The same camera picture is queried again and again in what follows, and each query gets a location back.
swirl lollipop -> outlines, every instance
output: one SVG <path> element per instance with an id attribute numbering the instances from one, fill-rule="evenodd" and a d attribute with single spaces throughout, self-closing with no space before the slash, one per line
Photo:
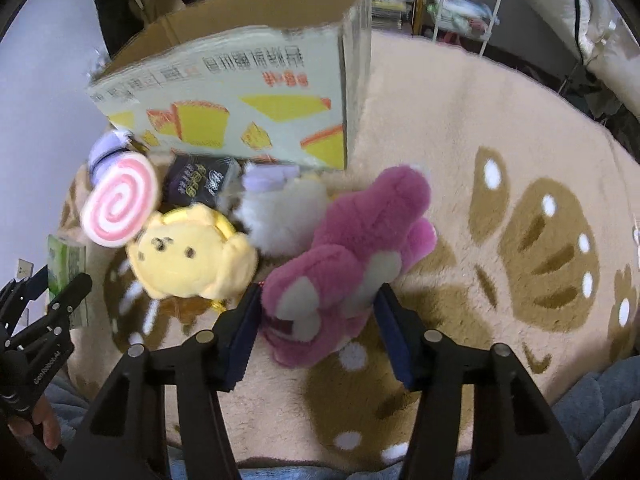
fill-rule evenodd
<path id="1" fill-rule="evenodd" d="M 89 195 L 82 208 L 82 228 L 98 245 L 122 247 L 138 234 L 158 199 L 154 167 L 143 155 L 127 153 Z"/>

pink stuffed animal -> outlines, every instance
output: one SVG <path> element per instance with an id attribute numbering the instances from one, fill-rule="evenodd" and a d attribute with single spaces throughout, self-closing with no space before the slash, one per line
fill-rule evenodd
<path id="1" fill-rule="evenodd" d="M 398 166 L 329 206 L 311 248 L 264 282 L 262 332 L 277 362 L 310 367 L 360 333 L 380 286 L 433 251 L 430 197 L 421 173 Z"/>

fuzzy blanket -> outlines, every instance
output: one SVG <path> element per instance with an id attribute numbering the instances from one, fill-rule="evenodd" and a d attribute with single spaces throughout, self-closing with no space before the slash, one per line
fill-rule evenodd
<path id="1" fill-rule="evenodd" d="M 169 160 L 154 159 L 159 168 Z M 401 302 L 457 342 L 509 344 L 553 402 L 587 371 L 629 354 L 638 305 L 640 169 L 603 128 L 523 75 L 459 49 L 374 34 L 369 95 L 345 172 L 331 190 L 362 189 L 384 168 L 430 173 L 434 253 L 394 284 Z M 181 343 L 216 312 L 201 299 L 151 301 L 124 251 L 87 242 L 81 168 L 61 231 L 88 244 L 90 326 L 72 333 L 74 384 L 92 397 L 127 346 Z M 264 262 L 262 279 L 277 262 Z M 221 394 L 245 466 L 322 463 L 379 469 L 407 448 L 418 397 L 394 379 L 373 320 L 310 370 L 274 364 L 261 338 L 244 381 Z M 175 391 L 167 427 L 179 442 Z M 472 392 L 460 449 L 470 446 Z"/>

cardboard box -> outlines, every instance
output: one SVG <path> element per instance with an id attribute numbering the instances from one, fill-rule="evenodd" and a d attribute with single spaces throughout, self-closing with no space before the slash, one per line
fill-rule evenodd
<path id="1" fill-rule="evenodd" d="M 346 167 L 371 0 L 203 0 L 162 17 L 88 92 L 151 151 Z"/>

black package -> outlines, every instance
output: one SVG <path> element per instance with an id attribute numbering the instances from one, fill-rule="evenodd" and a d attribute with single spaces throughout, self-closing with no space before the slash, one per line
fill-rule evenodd
<path id="1" fill-rule="evenodd" d="M 220 195 L 239 175 L 240 165 L 230 156 L 177 155 L 162 184 L 162 201 L 219 209 Z"/>

